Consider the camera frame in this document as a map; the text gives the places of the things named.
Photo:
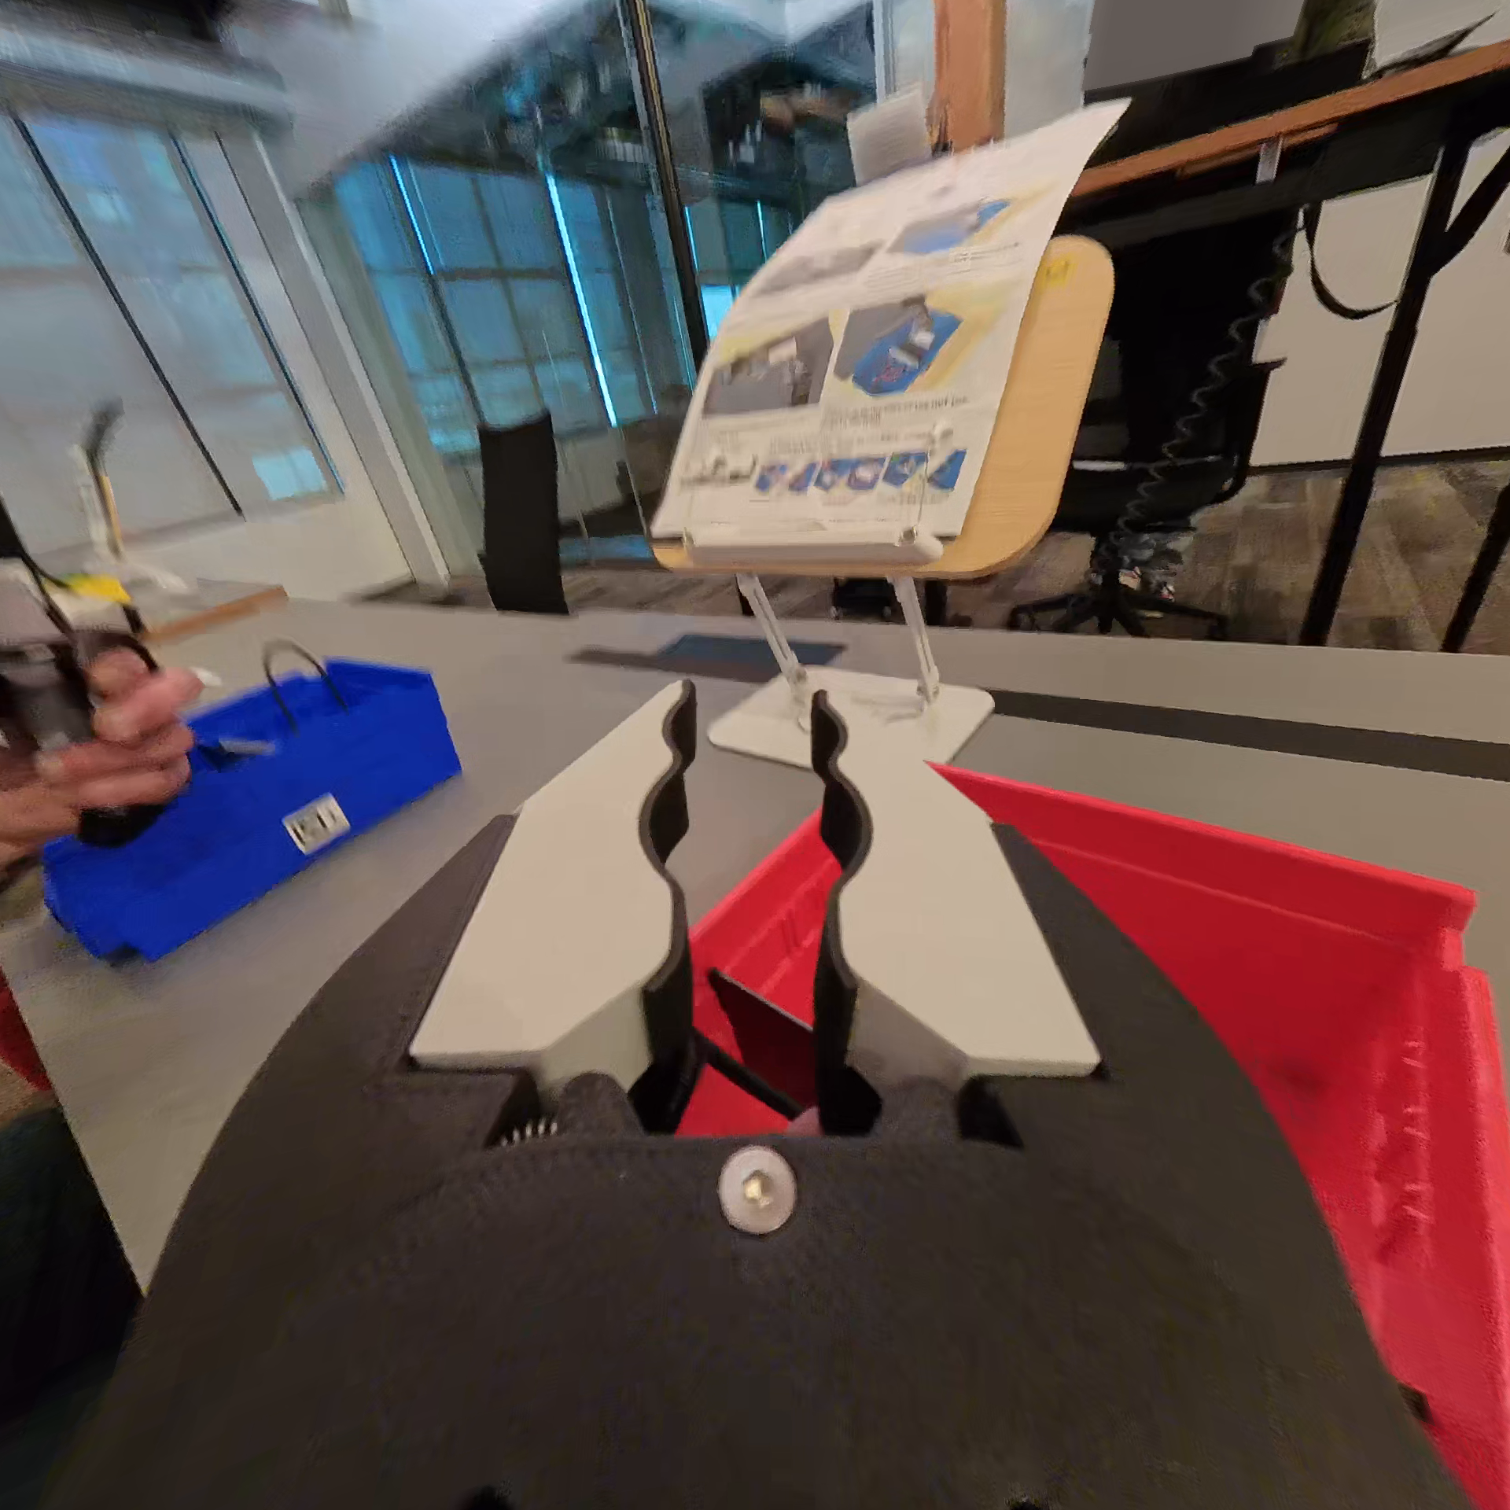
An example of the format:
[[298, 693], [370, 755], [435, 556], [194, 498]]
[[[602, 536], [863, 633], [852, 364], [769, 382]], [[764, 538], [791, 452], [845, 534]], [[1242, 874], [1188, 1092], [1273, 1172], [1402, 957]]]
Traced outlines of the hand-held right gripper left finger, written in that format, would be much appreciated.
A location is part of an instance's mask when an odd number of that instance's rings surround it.
[[555, 1111], [597, 1074], [642, 1122], [679, 1122], [699, 1072], [687, 899], [692, 682], [672, 682], [537, 790], [410, 1039], [426, 1070], [509, 1070]]

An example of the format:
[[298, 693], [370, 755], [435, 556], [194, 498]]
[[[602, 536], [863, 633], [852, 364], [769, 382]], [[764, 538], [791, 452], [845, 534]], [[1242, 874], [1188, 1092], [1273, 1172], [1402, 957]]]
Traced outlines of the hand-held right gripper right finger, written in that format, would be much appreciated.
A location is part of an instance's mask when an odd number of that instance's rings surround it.
[[809, 712], [827, 897], [812, 995], [829, 1135], [924, 1081], [1086, 1079], [1102, 1054], [1008, 861], [1005, 831], [933, 764], [827, 693]]

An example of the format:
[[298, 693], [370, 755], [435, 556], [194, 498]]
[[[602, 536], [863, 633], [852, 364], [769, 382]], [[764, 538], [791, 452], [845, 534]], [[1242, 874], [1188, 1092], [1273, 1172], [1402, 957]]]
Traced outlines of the red plastic bin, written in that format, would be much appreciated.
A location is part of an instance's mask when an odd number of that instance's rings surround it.
[[1476, 1507], [1508, 1505], [1508, 1144], [1472, 892], [936, 766], [1217, 1032], [1289, 1140], [1372, 1340]]

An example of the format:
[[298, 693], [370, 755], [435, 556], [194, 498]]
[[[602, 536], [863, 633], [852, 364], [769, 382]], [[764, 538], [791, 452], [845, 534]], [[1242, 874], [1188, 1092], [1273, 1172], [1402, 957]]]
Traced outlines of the blue plastic bin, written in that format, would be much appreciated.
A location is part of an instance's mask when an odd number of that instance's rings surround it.
[[460, 775], [426, 671], [331, 658], [189, 721], [192, 779], [140, 836], [43, 853], [43, 906], [90, 957], [160, 960]]

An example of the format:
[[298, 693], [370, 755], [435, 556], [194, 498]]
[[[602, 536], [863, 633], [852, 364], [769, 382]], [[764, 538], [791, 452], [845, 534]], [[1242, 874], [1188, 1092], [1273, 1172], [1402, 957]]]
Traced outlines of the wooden side desk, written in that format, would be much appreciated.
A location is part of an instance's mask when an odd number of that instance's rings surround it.
[[279, 585], [207, 579], [180, 592], [151, 588], [138, 601], [137, 613], [144, 642], [156, 648], [273, 612], [288, 601]]

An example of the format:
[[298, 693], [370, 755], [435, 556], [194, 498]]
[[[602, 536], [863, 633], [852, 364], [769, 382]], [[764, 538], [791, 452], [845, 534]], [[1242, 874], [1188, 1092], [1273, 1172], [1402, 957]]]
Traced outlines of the black bin divider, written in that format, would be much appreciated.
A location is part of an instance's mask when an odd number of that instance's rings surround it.
[[708, 969], [708, 986], [732, 1029], [737, 1056], [726, 1074], [762, 1104], [789, 1120], [818, 1106], [818, 1057], [809, 1023], [768, 1002], [721, 969]]

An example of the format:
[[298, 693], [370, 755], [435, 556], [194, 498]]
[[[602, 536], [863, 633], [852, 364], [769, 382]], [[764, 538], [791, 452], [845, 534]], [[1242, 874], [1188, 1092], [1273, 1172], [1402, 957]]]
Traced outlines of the black high-back chair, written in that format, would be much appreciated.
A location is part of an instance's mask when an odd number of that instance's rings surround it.
[[512, 426], [480, 426], [480, 554], [500, 613], [566, 617], [559, 558], [559, 461], [548, 410]]

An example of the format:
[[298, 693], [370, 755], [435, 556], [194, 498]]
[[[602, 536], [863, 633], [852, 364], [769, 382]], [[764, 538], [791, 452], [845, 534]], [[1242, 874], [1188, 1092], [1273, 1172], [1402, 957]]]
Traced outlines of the black office chair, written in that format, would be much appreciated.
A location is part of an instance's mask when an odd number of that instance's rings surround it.
[[1007, 628], [1057, 635], [1093, 630], [1100, 637], [1120, 630], [1149, 639], [1154, 619], [1181, 619], [1208, 640], [1228, 640], [1226, 615], [1131, 585], [1129, 576], [1141, 572], [1140, 540], [1152, 538], [1156, 547], [1170, 543], [1190, 533], [1201, 513], [1235, 500], [1247, 484], [1271, 378], [1283, 365], [1283, 358], [1246, 358], [1231, 378], [1219, 382], [1210, 407], [1197, 414], [1199, 421], [1217, 423], [1213, 455], [1118, 464], [1073, 461], [1050, 533], [1089, 540], [1086, 577], [1073, 592], [1014, 604]]

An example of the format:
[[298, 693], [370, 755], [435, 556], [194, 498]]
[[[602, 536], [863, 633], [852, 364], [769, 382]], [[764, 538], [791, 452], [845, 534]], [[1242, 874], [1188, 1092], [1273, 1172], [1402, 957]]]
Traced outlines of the printed instruction sheet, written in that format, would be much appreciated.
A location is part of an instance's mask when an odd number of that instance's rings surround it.
[[935, 563], [963, 531], [1055, 225], [1129, 105], [825, 200], [724, 315], [651, 540], [708, 565]]

